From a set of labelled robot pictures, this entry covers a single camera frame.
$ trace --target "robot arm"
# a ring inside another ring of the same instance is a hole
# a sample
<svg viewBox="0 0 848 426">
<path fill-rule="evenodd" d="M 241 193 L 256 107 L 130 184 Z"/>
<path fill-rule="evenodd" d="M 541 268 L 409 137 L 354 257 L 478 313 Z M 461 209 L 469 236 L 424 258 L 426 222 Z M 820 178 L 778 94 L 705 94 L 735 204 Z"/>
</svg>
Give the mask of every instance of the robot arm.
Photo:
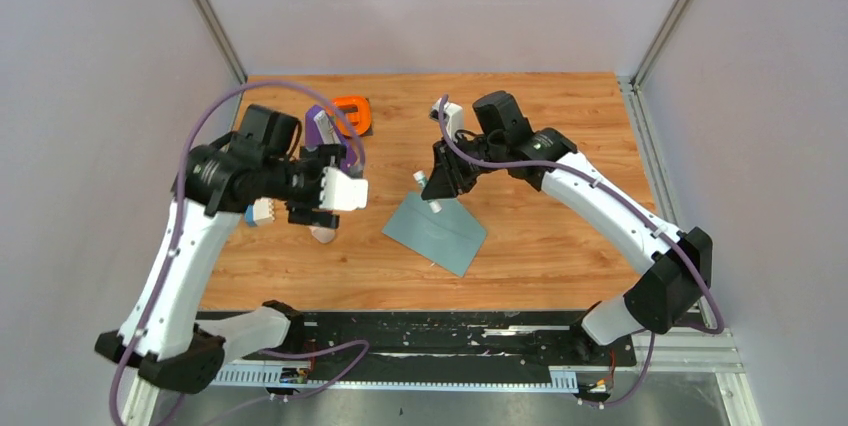
<svg viewBox="0 0 848 426">
<path fill-rule="evenodd" d="M 583 336 L 578 339 L 586 342 L 584 349 L 608 345 L 643 329 L 666 333 L 700 298 L 701 291 L 682 260 L 660 239 L 660 234 L 678 239 L 678 246 L 687 253 L 707 284 L 711 276 L 710 237 L 699 228 L 685 233 L 647 211 L 606 179 L 576 145 L 558 131 L 551 128 L 533 131 L 508 93 L 498 91 L 486 95 L 474 103 L 473 109 L 483 133 L 469 139 L 467 134 L 457 134 L 463 127 L 461 108 L 451 103 L 445 105 L 445 117 L 450 126 L 448 133 L 463 153 L 487 163 L 507 163 L 510 176 L 527 181 L 537 191 L 576 211 L 608 238 L 642 275 L 629 291 L 599 303 L 580 320 L 576 334 Z M 438 119 L 432 111 L 430 116 Z M 497 170 L 462 159 L 444 139 L 433 145 L 433 152 L 435 164 L 421 194 L 424 200 L 467 193 L 480 175 Z M 550 161 L 567 166 L 568 171 L 519 163 L 526 161 L 537 164 Z M 656 229 L 647 228 L 627 205 L 599 187 L 601 183 L 617 192 L 630 208 L 650 218 Z"/>
<path fill-rule="evenodd" d="M 282 200 L 290 223 L 325 228 L 338 227 L 334 210 L 365 207 L 368 182 L 338 169 L 344 146 L 302 148 L 299 159 L 291 158 L 287 152 L 298 127 L 297 118 L 253 105 L 238 131 L 192 149 L 182 235 L 150 321 L 136 331 L 176 234 L 175 201 L 138 302 L 119 330 L 98 337 L 95 351 L 117 363 L 133 336 L 140 336 L 129 362 L 139 376 L 162 389 L 197 393 L 234 359 L 280 346 L 299 350 L 303 317 L 277 301 L 220 321 L 195 321 L 215 262 L 248 205 L 261 197 Z"/>
</svg>

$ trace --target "blue object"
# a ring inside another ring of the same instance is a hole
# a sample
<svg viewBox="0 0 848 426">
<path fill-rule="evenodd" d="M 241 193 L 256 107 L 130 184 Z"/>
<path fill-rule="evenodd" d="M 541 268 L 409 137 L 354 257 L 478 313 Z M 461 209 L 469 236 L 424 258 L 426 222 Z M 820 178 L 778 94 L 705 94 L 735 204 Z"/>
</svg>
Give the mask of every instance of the blue object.
<svg viewBox="0 0 848 426">
<path fill-rule="evenodd" d="M 486 239 L 486 230 L 456 199 L 440 199 L 434 213 L 417 193 L 409 193 L 383 228 L 383 234 L 457 276 L 465 276 Z"/>
<path fill-rule="evenodd" d="M 251 228 L 256 227 L 256 222 L 253 221 L 253 205 L 247 207 L 247 210 L 244 212 L 244 222 L 247 223 Z"/>
</svg>

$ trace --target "wooden table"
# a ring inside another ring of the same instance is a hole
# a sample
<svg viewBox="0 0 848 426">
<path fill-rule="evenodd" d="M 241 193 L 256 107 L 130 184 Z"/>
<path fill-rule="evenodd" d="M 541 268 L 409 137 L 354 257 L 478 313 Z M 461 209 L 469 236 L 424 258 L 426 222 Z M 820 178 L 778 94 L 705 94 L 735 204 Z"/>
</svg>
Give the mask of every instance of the wooden table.
<svg viewBox="0 0 848 426">
<path fill-rule="evenodd" d="M 251 81 L 270 77 L 251 77 Z M 445 92 L 466 108 L 499 89 L 512 93 L 535 129 L 558 129 L 609 179 L 645 207 L 654 204 L 627 112 L 612 74 L 427 74 L 286 77 L 328 97 L 371 101 L 374 135 L 365 138 L 368 207 L 343 213 L 334 242 L 319 244 L 303 226 L 277 220 L 240 225 L 225 246 L 201 307 L 246 310 L 278 299 L 301 310 L 573 309 L 628 289 L 636 275 L 575 213 L 528 184 L 498 172 L 480 178 L 462 203 L 488 237 L 465 277 L 431 266 L 381 233 L 409 191 L 412 173 L 433 166 L 436 123 L 427 119 Z M 301 116 L 309 98 L 279 88 L 244 95 Z"/>
</svg>

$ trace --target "orange container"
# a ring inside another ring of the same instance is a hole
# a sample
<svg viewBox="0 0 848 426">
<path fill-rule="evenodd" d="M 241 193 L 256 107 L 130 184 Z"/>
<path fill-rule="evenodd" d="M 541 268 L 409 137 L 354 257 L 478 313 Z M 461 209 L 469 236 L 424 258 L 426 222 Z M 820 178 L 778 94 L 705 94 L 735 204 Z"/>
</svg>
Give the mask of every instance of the orange container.
<svg viewBox="0 0 848 426">
<path fill-rule="evenodd" d="M 341 98 L 335 98 L 333 104 L 344 113 L 347 120 L 353 126 L 354 131 L 356 131 L 356 134 L 365 136 L 371 130 L 371 104 L 366 98 L 362 96 L 343 96 Z M 339 127 L 339 131 L 345 137 L 350 138 L 353 136 L 339 118 L 335 118 L 335 120 L 336 126 Z"/>
</svg>

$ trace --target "metal floor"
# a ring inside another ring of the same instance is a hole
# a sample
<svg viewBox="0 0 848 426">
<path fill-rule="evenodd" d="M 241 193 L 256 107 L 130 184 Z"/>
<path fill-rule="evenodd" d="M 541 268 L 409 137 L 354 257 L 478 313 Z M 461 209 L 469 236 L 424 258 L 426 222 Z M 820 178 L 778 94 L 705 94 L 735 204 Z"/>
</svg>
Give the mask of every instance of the metal floor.
<svg viewBox="0 0 848 426">
<path fill-rule="evenodd" d="M 636 375 L 616 374 L 623 394 Z M 186 399 L 174 426 L 199 426 L 250 399 L 262 389 L 211 387 Z M 151 424 L 167 414 L 164 399 Z M 329 390 L 283 403 L 262 402 L 214 423 L 216 426 L 431 426 L 451 425 L 651 425 L 729 426 L 715 375 L 654 373 L 628 403 L 597 411 L 578 406 L 571 395 L 543 393 L 456 393 Z"/>
</svg>

